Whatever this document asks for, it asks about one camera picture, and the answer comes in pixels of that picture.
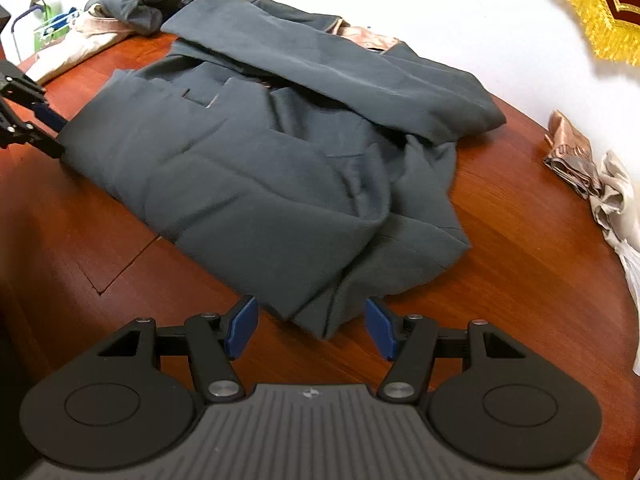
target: reddish brown wooden surface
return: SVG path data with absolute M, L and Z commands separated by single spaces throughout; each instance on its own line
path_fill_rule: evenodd
M 48 85 L 73 116 L 116 68 L 143 66 L 171 37 L 132 38 Z M 640 466 L 640 378 L 631 367 L 638 320 L 624 275 L 588 204 L 541 163 L 543 129 L 498 102 L 508 124 L 460 143 L 451 192 L 473 248 L 435 282 L 390 299 L 463 328 L 483 317 L 584 383 L 604 427 L 591 466 L 629 479 Z M 179 324 L 224 312 L 236 295 L 123 206 L 36 149 L 0 150 L 0 307 L 15 346 L 42 377 L 136 316 Z M 184 360 L 163 366 L 188 382 Z M 459 363 L 438 364 L 433 383 Z M 267 315 L 236 370 L 247 386 L 377 384 L 388 365 L 361 320 L 321 342 Z

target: yellow fringe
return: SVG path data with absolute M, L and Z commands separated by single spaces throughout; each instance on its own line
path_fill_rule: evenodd
M 569 0 L 596 56 L 640 66 L 640 25 L 617 20 L 606 0 Z

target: wooden table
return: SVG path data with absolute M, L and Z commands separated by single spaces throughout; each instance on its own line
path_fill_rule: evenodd
M 95 56 L 47 86 L 53 107 L 72 117 L 114 69 L 158 59 L 171 40 L 136 37 Z M 590 464 L 604 479 L 630 479 L 640 467 L 640 378 L 631 371 L 638 319 L 622 267 L 587 202 L 542 164 L 544 130 L 496 101 L 508 123 L 460 142 L 450 194 L 473 248 L 439 279 L 390 303 L 442 326 L 488 319 L 585 384 L 604 411 Z M 115 200 L 31 146 L 0 150 L 0 197 L 0 307 L 36 378 L 133 317 L 181 324 L 225 312 L 236 299 Z M 246 386 L 378 384 L 388 369 L 361 320 L 322 342 L 266 314 L 235 366 Z M 432 383 L 459 366 L 437 363 Z M 188 382 L 185 359 L 162 367 Z

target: white wall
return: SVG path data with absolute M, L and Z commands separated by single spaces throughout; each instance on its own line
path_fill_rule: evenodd
M 279 1 L 397 36 L 421 56 L 473 72 L 542 125 L 558 108 L 591 139 L 596 157 L 612 148 L 640 180 L 640 67 L 596 60 L 565 0 Z M 0 0 L 15 14 L 28 3 Z

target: gold tassel trim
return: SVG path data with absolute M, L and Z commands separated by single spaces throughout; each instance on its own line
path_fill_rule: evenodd
M 606 0 L 569 0 L 596 56 L 640 66 L 640 25 L 617 20 Z

